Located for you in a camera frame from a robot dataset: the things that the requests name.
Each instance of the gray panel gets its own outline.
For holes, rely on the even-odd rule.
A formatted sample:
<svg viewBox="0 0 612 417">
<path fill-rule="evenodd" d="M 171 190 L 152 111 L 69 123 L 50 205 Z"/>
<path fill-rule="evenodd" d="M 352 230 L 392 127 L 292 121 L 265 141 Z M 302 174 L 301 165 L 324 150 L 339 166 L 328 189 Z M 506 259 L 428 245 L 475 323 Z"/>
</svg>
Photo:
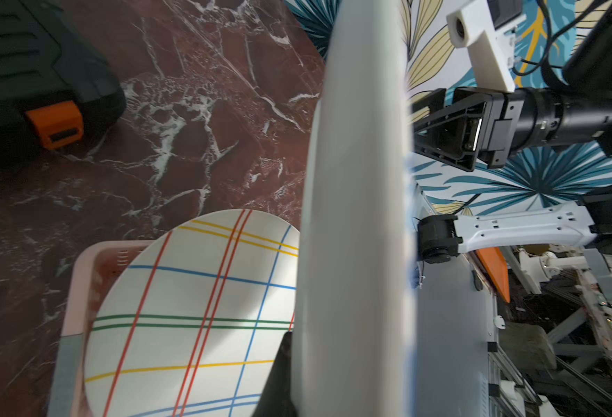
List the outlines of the gray panel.
<svg viewBox="0 0 612 417">
<path fill-rule="evenodd" d="M 70 416 L 82 347 L 83 337 L 80 334 L 60 338 L 47 417 Z"/>
<path fill-rule="evenodd" d="M 591 273 L 598 281 L 600 291 L 604 294 L 607 302 L 612 304 L 612 277 L 605 258 L 597 249 L 585 249 L 584 257 L 591 268 Z"/>
<path fill-rule="evenodd" d="M 490 295 L 473 286 L 463 256 L 425 265 L 417 302 L 417 415 L 481 415 L 488 380 Z"/>
</svg>

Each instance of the red marble countertop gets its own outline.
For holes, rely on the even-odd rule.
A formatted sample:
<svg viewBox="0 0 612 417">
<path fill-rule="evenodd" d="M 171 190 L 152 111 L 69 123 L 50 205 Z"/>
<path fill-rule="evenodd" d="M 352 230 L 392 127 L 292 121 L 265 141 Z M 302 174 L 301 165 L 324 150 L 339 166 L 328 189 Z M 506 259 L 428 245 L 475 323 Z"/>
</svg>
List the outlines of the red marble countertop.
<svg viewBox="0 0 612 417">
<path fill-rule="evenodd" d="M 0 416 L 39 416 L 72 265 L 249 207 L 299 227 L 324 64 L 281 0 L 65 0 L 127 110 L 92 146 L 0 171 Z"/>
</svg>

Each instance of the orange panel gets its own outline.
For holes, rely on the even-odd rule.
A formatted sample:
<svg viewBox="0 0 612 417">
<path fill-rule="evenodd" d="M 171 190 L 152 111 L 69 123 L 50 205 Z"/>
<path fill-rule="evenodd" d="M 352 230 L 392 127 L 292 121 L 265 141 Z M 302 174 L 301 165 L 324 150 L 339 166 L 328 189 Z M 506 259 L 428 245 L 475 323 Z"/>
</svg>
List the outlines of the orange panel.
<svg viewBox="0 0 612 417">
<path fill-rule="evenodd" d="M 84 135 L 81 112 L 72 101 L 64 101 L 26 112 L 40 137 L 42 147 L 58 149 L 78 141 Z"/>
<path fill-rule="evenodd" d="M 503 297 L 506 303 L 510 302 L 510 279 L 507 276 L 507 263 L 501 253 L 501 249 L 497 247 L 487 247 L 475 251 L 477 257 L 487 270 L 491 281 L 494 283 L 496 290 Z"/>
</svg>

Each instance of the white plate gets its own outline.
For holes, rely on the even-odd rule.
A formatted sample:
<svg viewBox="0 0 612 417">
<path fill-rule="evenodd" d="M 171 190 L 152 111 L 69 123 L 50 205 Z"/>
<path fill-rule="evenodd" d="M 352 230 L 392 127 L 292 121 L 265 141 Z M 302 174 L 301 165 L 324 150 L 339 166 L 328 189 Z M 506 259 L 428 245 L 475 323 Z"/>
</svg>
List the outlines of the white plate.
<svg viewBox="0 0 612 417">
<path fill-rule="evenodd" d="M 292 327 L 298 247 L 298 230 L 254 210 L 203 215 L 156 240 L 93 324 L 94 415 L 250 416 Z"/>
</svg>

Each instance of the white clip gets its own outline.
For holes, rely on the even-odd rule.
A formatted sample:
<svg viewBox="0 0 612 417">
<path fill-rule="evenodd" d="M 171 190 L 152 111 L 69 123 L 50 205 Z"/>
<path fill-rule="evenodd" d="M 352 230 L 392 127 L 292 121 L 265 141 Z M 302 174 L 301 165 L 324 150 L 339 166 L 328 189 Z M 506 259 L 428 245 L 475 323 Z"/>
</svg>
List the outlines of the white clip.
<svg viewBox="0 0 612 417">
<path fill-rule="evenodd" d="M 502 316 L 495 316 L 494 326 L 498 329 L 505 329 L 505 319 Z"/>
</svg>

